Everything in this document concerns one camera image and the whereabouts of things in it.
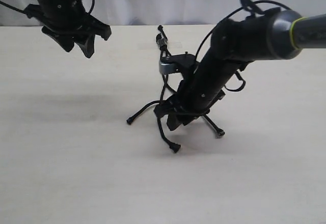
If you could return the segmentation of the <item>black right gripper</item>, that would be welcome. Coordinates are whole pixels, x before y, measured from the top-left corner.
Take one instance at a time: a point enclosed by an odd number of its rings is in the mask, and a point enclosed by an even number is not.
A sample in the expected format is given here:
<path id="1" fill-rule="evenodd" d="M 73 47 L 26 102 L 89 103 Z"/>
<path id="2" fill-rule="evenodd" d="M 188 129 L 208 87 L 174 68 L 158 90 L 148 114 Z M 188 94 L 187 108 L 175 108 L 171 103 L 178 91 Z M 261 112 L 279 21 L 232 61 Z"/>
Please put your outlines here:
<path id="1" fill-rule="evenodd" d="M 180 125 L 186 126 L 197 117 L 209 112 L 210 108 L 224 97 L 224 79 L 192 79 L 182 81 L 175 95 L 162 100 L 154 114 L 161 119 L 168 116 L 167 126 L 170 131 Z"/>

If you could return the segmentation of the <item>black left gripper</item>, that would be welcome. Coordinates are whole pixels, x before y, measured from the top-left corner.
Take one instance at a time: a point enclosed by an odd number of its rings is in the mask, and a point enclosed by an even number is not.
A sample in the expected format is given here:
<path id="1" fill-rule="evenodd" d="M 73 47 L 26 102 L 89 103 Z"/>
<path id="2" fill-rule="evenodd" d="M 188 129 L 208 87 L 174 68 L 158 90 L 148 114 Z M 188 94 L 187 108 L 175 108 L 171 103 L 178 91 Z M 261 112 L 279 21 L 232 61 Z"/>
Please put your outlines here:
<path id="1" fill-rule="evenodd" d="M 29 4 L 24 12 L 28 18 L 35 18 L 41 22 L 44 27 L 42 33 L 52 38 L 66 52 L 74 48 L 74 42 L 80 47 L 84 56 L 88 59 L 94 54 L 95 35 L 100 36 L 105 41 L 112 34 L 111 27 L 90 15 L 85 13 L 83 17 L 68 22 L 54 21 L 46 17 L 39 5 Z M 70 36 L 77 35 L 74 41 Z"/>

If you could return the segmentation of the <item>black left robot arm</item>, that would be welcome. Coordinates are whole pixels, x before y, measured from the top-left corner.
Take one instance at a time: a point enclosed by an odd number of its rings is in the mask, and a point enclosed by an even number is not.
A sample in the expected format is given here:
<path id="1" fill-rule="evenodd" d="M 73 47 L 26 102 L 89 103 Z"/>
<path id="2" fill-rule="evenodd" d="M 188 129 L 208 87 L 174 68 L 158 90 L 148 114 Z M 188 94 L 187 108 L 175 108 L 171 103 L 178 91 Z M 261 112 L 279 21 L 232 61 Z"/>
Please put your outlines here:
<path id="1" fill-rule="evenodd" d="M 35 18 L 42 24 L 42 33 L 52 38 L 66 52 L 78 45 L 85 57 L 94 54 L 95 37 L 108 40 L 111 27 L 86 10 L 83 0 L 37 0 L 36 5 L 25 8 L 28 18 Z"/>

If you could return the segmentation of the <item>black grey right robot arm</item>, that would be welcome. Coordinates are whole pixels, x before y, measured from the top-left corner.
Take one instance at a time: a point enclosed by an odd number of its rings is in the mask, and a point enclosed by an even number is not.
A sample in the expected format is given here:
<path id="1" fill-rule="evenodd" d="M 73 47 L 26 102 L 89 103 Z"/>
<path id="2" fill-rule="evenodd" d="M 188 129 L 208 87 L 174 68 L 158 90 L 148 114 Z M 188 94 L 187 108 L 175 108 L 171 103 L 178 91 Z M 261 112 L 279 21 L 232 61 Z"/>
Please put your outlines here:
<path id="1" fill-rule="evenodd" d="M 167 116 L 173 131 L 208 113 L 238 70 L 254 61 L 290 60 L 309 48 L 325 48 L 324 14 L 303 17 L 294 10 L 274 8 L 242 21 L 222 20 L 214 27 L 201 62 L 154 113 Z"/>

